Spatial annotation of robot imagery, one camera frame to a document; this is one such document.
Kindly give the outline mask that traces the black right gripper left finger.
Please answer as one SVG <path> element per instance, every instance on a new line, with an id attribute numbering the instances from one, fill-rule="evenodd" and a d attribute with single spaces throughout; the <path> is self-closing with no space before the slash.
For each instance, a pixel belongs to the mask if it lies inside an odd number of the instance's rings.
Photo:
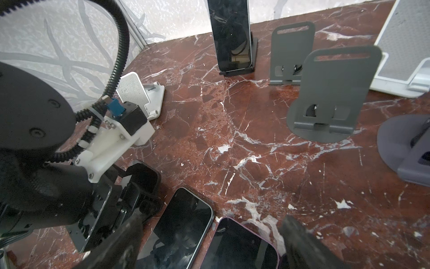
<path id="1" fill-rule="evenodd" d="M 134 269 L 143 237 L 143 216 L 132 215 L 76 269 Z"/>

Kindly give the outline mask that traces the black phone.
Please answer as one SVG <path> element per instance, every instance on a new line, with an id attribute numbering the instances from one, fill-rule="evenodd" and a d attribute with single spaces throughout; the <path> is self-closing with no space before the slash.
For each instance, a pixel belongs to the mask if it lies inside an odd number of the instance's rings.
<path id="1" fill-rule="evenodd" d="M 137 269 L 190 269 L 212 225 L 209 204 L 181 187 L 138 255 Z"/>
<path id="2" fill-rule="evenodd" d="M 210 0 L 208 3 L 217 60 L 226 50 L 241 51 L 239 45 L 250 37 L 247 0 Z"/>
<path id="3" fill-rule="evenodd" d="M 277 269 L 277 250 L 232 218 L 222 218 L 201 264 L 202 269 Z"/>

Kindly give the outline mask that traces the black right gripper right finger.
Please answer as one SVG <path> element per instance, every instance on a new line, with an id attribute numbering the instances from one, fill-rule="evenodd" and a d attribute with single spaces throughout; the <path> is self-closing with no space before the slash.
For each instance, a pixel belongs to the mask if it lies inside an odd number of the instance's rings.
<path id="1" fill-rule="evenodd" d="M 278 231 L 283 236 L 286 249 L 281 257 L 281 269 L 349 268 L 294 217 L 286 216 Z"/>

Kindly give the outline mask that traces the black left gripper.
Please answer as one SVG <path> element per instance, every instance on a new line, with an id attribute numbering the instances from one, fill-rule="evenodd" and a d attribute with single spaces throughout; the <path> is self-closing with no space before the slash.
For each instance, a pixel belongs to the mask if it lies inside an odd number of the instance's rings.
<path id="1" fill-rule="evenodd" d="M 51 86 L 1 64 L 1 245 L 42 228 L 65 226 L 76 250 L 96 248 L 139 211 L 144 220 L 161 208 L 161 176 L 142 162 L 116 162 L 98 183 L 85 168 L 52 160 L 74 133 L 75 115 Z"/>

